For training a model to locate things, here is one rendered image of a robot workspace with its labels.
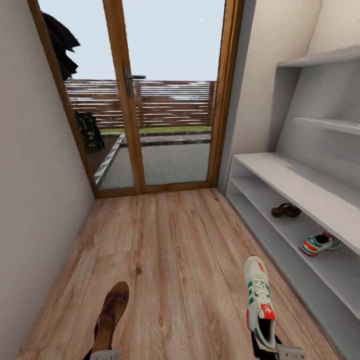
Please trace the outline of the sandal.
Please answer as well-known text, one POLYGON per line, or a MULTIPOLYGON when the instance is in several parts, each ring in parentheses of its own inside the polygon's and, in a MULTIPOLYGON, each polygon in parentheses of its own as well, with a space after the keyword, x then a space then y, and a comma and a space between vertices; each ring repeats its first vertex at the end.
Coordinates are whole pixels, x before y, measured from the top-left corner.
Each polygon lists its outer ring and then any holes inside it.
POLYGON ((277 208, 272 208, 270 214, 274 218, 280 218, 283 215, 290 218, 296 218, 301 214, 301 210, 291 203, 283 203, 277 208))
POLYGON ((95 324, 92 354, 111 349, 114 331, 125 312, 128 300, 129 287, 124 281, 116 283, 108 292, 98 318, 99 324, 98 320, 95 324))

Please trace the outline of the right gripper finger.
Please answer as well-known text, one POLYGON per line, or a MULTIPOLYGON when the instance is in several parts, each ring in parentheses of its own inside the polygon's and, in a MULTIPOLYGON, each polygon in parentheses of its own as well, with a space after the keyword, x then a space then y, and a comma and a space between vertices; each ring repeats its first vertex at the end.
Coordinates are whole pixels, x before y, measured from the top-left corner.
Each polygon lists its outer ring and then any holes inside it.
POLYGON ((252 339, 254 356, 259 359, 261 349, 260 349, 260 347, 258 345, 258 342, 257 342, 257 340, 255 338, 255 335, 254 335, 253 331, 251 332, 251 339, 252 339))
POLYGON ((277 344, 283 344, 276 334, 274 335, 274 338, 277 344))

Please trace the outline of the gym shoe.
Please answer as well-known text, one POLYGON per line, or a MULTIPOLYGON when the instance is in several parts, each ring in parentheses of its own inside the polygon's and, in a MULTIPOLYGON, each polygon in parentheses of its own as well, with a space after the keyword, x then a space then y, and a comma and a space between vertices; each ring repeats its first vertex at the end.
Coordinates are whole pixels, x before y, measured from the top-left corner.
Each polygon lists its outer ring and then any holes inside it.
POLYGON ((308 237, 299 248, 307 255, 315 257, 323 250, 338 250, 344 243, 337 237, 326 232, 319 232, 308 237))
POLYGON ((243 266, 243 276, 249 291, 249 303, 246 310, 246 323, 255 338, 269 349, 274 349, 275 311, 271 303, 269 279, 263 260, 248 256, 243 266))

